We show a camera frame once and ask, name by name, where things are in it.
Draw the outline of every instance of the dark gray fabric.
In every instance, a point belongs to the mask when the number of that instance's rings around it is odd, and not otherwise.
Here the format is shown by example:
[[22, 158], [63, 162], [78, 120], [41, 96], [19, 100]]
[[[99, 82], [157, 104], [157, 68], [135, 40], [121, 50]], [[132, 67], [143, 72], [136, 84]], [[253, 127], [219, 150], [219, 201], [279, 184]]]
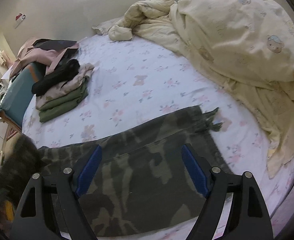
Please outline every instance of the dark gray fabric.
[[42, 149], [43, 174], [73, 166], [93, 144], [103, 148], [102, 163], [79, 202], [97, 236], [123, 236], [173, 226], [199, 215], [205, 198], [196, 192], [181, 159], [191, 143], [212, 166], [231, 173], [209, 129], [215, 111], [188, 107], [125, 132], [61, 148]]

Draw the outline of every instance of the silver bolt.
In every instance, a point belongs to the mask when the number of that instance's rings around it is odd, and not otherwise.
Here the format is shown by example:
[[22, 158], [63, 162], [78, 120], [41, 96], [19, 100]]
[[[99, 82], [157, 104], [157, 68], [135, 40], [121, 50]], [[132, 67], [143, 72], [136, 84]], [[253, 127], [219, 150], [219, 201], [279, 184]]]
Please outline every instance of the silver bolt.
[[219, 167], [213, 167], [211, 169], [214, 173], [220, 173], [221, 172], [221, 169]]
[[69, 174], [69, 173], [71, 173], [72, 172], [72, 168], [65, 168], [64, 170], [63, 170], [63, 173], [65, 173], [65, 174]]
[[38, 179], [39, 176], [40, 176], [39, 173], [35, 173], [35, 174], [32, 175], [32, 178], [33, 178], [33, 179]]
[[250, 179], [250, 178], [252, 178], [252, 173], [249, 172], [249, 171], [246, 171], [246, 172], [245, 172], [245, 176], [246, 176], [248, 179]]

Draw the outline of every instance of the folded camouflage garment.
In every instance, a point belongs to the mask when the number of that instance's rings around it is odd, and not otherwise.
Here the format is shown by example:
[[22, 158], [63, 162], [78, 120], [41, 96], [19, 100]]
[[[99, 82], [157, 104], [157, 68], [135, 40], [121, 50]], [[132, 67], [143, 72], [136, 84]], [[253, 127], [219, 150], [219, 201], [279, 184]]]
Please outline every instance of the folded camouflage garment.
[[[198, 216], [205, 202], [182, 162], [185, 143], [231, 173], [209, 133], [221, 127], [212, 123], [217, 110], [202, 114], [199, 106], [188, 107], [100, 140], [42, 147], [42, 160], [48, 163], [42, 173], [73, 166], [99, 144], [103, 160], [87, 195], [79, 199], [95, 234], [124, 236], [176, 225]], [[63, 218], [57, 217], [63, 231]]]

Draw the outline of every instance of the pink garment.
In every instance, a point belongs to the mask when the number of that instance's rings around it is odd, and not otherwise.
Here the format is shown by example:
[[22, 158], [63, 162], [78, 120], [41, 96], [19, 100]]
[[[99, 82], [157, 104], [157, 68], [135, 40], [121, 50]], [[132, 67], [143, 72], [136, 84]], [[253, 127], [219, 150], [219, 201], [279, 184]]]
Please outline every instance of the pink garment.
[[33, 37], [25, 42], [25, 44], [20, 48], [17, 60], [15, 60], [11, 75], [10, 77], [13, 77], [15, 74], [17, 74], [21, 69], [24, 69], [28, 64], [32, 62], [39, 62], [46, 66], [49, 66], [49, 68], [46, 68], [46, 75], [53, 72], [55, 70], [55, 67], [60, 62], [61, 58], [67, 51], [67, 49], [78, 49], [79, 44], [76, 43], [74, 46], [62, 49], [59, 51], [56, 50], [43, 50], [40, 48], [34, 48], [33, 44], [35, 41], [37, 41], [38, 38]]

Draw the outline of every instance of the white floral bedsheet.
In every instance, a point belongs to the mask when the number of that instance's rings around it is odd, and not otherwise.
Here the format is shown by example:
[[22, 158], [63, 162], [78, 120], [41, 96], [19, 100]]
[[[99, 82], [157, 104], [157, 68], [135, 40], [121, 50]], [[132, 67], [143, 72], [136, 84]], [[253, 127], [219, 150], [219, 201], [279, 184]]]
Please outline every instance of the white floral bedsheet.
[[[223, 127], [211, 134], [231, 170], [235, 174], [254, 174], [270, 214], [283, 201], [294, 179], [294, 159], [269, 179], [269, 143], [253, 115], [195, 71], [186, 58], [139, 37], [111, 42], [107, 36], [96, 35], [80, 42], [76, 59], [80, 64], [90, 62], [96, 66], [89, 95], [72, 111], [44, 124], [39, 122], [33, 97], [22, 131], [37, 147], [104, 138], [188, 106], [200, 105], [204, 112], [219, 107], [215, 121], [223, 122]], [[227, 218], [228, 207], [215, 238], [223, 234]], [[187, 237], [194, 222], [193, 219], [174, 228], [118, 239], [181, 240]]]

